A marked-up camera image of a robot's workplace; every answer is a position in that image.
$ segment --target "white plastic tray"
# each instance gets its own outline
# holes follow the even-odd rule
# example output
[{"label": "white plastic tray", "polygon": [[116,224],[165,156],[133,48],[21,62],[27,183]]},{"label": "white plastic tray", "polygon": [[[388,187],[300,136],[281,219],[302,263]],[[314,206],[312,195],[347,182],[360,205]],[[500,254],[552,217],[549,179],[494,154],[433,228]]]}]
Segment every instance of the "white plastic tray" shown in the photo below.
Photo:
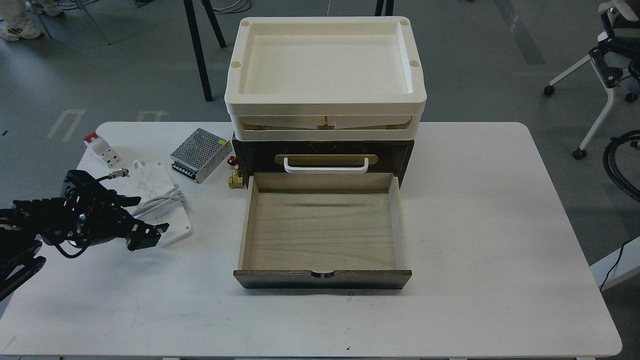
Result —
[{"label": "white plastic tray", "polygon": [[250,17],[225,101],[239,140],[410,140],[426,97],[407,18]]}]

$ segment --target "chair wheel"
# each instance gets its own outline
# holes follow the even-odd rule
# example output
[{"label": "chair wheel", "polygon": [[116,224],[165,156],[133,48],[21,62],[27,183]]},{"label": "chair wheel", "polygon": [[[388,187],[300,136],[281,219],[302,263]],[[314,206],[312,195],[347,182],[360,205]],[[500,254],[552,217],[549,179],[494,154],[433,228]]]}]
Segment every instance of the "chair wheel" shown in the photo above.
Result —
[{"label": "chair wheel", "polygon": [[547,86],[545,87],[545,91],[544,91],[544,93],[545,93],[545,95],[546,95],[546,96],[551,96],[551,95],[553,95],[555,92],[556,92],[556,88],[554,88],[552,85],[547,85]]},{"label": "chair wheel", "polygon": [[573,152],[573,158],[576,160],[580,160],[585,156],[587,156],[587,150],[582,150],[578,148],[576,151]]},{"label": "chair wheel", "polygon": [[627,96],[625,96],[625,100],[628,102],[634,102],[636,100],[638,100],[638,94],[634,94],[632,92],[628,93]]}]

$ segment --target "brass valve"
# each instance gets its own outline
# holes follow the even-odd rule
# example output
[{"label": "brass valve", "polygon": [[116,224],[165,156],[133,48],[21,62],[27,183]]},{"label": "brass valve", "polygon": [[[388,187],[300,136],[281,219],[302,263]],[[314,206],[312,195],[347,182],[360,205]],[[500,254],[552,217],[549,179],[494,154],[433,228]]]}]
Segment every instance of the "brass valve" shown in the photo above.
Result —
[{"label": "brass valve", "polygon": [[229,187],[231,189],[242,189],[244,188],[244,183],[242,176],[240,175],[240,166],[234,166],[234,173],[229,176]]}]

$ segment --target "gray floor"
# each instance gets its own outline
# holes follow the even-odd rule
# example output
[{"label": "gray floor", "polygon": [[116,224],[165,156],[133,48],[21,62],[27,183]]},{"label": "gray floor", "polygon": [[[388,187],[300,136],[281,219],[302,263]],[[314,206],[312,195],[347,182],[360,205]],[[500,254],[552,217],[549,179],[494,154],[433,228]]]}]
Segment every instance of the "gray floor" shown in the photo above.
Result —
[{"label": "gray floor", "polygon": [[[230,44],[245,16],[324,16],[329,3],[253,2],[249,12],[218,17]],[[589,156],[576,161],[571,152],[605,104],[605,92],[589,66],[559,83],[552,98],[544,97],[542,89],[595,46],[602,30],[599,2],[398,0],[395,10],[411,19],[420,51],[429,95],[422,119],[524,123],[590,264],[640,236],[640,204],[619,191],[602,168],[609,138],[640,128],[640,104],[622,101],[620,90]],[[374,4],[332,0],[330,14],[371,15]],[[103,122],[136,121],[141,111],[163,111],[163,121],[228,121],[222,97],[232,48],[217,47],[198,5],[214,102],[202,96],[181,1],[155,0],[137,8],[130,1],[101,0],[88,9],[112,39],[111,46],[79,10],[45,19],[53,40],[0,42],[3,206],[13,199],[57,196],[65,172],[84,152],[82,137]],[[71,111],[53,131],[65,110],[84,113],[75,128]],[[143,118],[155,119],[153,113]],[[639,184],[638,153],[630,148],[620,152],[621,168]],[[603,296],[623,341],[622,353],[613,359],[640,358],[640,279]]]}]

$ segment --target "metal mesh cover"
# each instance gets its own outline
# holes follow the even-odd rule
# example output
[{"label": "metal mesh cover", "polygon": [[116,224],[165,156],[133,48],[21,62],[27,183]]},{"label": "metal mesh cover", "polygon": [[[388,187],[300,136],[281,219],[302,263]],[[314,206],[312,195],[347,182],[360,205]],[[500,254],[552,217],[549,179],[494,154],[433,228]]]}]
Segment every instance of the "metal mesh cover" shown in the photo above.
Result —
[{"label": "metal mesh cover", "polygon": [[171,155],[176,160],[200,169],[222,150],[223,146],[220,142],[226,141],[198,128]]}]

